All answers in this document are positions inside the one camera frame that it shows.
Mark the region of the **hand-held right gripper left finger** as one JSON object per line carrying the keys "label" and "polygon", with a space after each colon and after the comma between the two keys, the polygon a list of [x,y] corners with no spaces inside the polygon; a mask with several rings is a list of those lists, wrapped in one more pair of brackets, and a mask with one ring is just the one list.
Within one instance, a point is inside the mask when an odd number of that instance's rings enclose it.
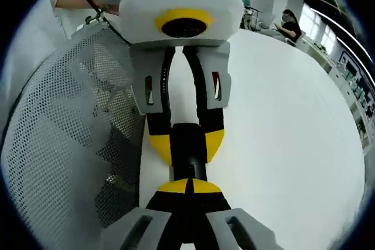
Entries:
{"label": "hand-held right gripper left finger", "polygon": [[161,185],[145,208],[135,207],[100,236],[100,249],[180,249],[174,215],[182,204],[188,179]]}

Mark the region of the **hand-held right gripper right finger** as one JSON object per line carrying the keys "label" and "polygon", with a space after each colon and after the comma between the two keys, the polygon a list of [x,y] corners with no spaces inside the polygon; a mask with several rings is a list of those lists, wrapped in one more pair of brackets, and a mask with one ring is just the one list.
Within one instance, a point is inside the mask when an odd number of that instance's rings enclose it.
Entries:
{"label": "hand-held right gripper right finger", "polygon": [[275,234],[241,208],[232,209],[215,184],[190,179],[196,249],[281,249]]}

